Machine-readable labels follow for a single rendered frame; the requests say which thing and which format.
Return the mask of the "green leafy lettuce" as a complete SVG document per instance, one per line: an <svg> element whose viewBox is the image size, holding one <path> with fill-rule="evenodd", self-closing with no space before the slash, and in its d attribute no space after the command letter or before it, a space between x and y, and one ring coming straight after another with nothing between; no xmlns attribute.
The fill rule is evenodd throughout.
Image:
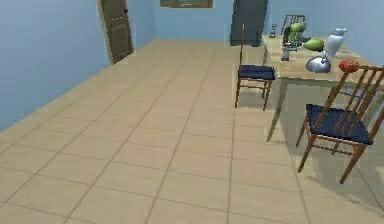
<svg viewBox="0 0 384 224"><path fill-rule="evenodd" d="M298 22L298 23L293 23L290 25L290 31L292 33L304 32L305 29L306 29L306 23L305 22Z"/></svg>

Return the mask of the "green oval vegetable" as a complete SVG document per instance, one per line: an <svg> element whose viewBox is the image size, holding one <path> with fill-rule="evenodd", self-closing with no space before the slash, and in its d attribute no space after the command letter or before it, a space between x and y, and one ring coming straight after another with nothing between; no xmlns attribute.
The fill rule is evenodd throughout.
<svg viewBox="0 0 384 224"><path fill-rule="evenodd" d="M322 51L324 49L324 41L321 39L310 39L303 44L303 47L310 51Z"/></svg>

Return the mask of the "dark grey fridge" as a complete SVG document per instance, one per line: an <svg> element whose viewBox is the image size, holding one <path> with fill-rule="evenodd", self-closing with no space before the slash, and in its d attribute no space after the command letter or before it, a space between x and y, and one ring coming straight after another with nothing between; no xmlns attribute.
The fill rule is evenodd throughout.
<svg viewBox="0 0 384 224"><path fill-rule="evenodd" d="M234 0L230 45L261 44L268 0Z"/></svg>

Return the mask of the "pale wooden dining table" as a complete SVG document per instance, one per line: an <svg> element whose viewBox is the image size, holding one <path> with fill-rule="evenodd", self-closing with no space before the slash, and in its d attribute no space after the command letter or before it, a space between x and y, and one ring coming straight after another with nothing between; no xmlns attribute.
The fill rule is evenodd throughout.
<svg viewBox="0 0 384 224"><path fill-rule="evenodd" d="M336 53L336 56L330 59L331 71L329 73L313 73L308 71L305 66L309 59L318 55L317 52L300 48L290 54L288 61L282 61L282 37L276 36L275 38L270 38L268 35L263 35L262 40L265 48L263 62L270 60L272 67L275 69L276 77L280 81L276 109L266 137L267 142L269 142L273 136L289 85L332 88L338 85L343 75L343 72L338 67L342 59L354 59L361 65L371 65L371 62L343 44L341 50Z"/></svg>

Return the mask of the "dark brown room door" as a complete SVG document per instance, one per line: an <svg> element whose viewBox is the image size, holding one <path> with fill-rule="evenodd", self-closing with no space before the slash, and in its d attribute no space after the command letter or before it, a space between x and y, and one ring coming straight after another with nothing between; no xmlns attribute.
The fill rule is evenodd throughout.
<svg viewBox="0 0 384 224"><path fill-rule="evenodd" d="M112 64L133 53L126 0L98 0L109 58Z"/></svg>

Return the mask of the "grey metal stand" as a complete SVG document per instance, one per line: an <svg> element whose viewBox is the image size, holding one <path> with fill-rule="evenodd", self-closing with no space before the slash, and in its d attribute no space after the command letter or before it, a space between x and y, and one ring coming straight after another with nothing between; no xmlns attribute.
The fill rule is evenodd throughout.
<svg viewBox="0 0 384 224"><path fill-rule="evenodd" d="M286 30L283 35L282 43L282 61L290 59L290 52L297 51L304 43L308 42L310 37L304 37L302 32L293 32Z"/></svg>

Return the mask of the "silver dome lid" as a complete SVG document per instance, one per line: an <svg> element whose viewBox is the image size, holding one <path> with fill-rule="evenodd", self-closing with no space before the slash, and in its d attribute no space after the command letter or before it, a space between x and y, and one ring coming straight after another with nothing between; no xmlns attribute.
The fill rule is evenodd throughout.
<svg viewBox="0 0 384 224"><path fill-rule="evenodd" d="M331 71L331 62L326 57L316 56L306 63L306 69L313 73L329 73Z"/></svg>

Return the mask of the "white vase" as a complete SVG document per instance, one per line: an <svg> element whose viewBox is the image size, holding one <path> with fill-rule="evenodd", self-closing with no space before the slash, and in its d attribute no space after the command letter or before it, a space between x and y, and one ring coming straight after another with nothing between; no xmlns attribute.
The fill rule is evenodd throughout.
<svg viewBox="0 0 384 224"><path fill-rule="evenodd" d="M328 57L334 58L343 44L346 28L334 28L324 43L324 50Z"/></svg>

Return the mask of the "red tomato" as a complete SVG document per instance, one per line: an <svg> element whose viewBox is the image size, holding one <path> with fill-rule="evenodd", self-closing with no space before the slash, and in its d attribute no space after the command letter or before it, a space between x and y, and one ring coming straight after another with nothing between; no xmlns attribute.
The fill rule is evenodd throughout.
<svg viewBox="0 0 384 224"><path fill-rule="evenodd" d="M343 71L349 71L350 73L356 72L359 67L359 62L353 59L344 59L339 63L339 68Z"/></svg>

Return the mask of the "framed wall picture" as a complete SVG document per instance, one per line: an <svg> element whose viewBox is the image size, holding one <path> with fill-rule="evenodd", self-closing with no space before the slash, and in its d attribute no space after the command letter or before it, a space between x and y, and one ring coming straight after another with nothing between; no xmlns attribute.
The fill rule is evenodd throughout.
<svg viewBox="0 0 384 224"><path fill-rule="evenodd" d="M169 8L212 8L213 0L160 0L160 6Z"/></svg>

